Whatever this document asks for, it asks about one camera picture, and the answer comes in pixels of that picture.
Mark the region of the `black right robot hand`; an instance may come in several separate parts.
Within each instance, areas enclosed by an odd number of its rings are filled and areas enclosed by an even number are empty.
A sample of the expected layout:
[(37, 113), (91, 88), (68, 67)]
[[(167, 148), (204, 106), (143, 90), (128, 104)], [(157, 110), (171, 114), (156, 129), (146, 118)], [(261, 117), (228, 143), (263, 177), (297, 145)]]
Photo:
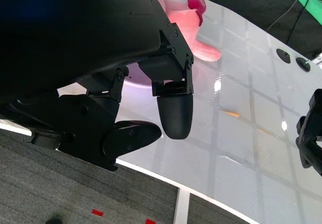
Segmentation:
[(305, 169), (314, 168), (321, 175), (321, 89), (315, 90), (309, 101), (307, 115), (301, 116), (296, 130), (296, 146), (302, 166)]

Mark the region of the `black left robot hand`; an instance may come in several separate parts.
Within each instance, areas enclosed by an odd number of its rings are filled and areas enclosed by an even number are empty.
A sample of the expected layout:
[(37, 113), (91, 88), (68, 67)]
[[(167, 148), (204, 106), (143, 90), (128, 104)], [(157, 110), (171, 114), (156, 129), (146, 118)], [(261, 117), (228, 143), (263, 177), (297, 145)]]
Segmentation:
[[(1, 0), (1, 117), (32, 144), (111, 172), (163, 133), (189, 135), (193, 62), (158, 0)], [(116, 121), (132, 63), (151, 80), (161, 126)]]

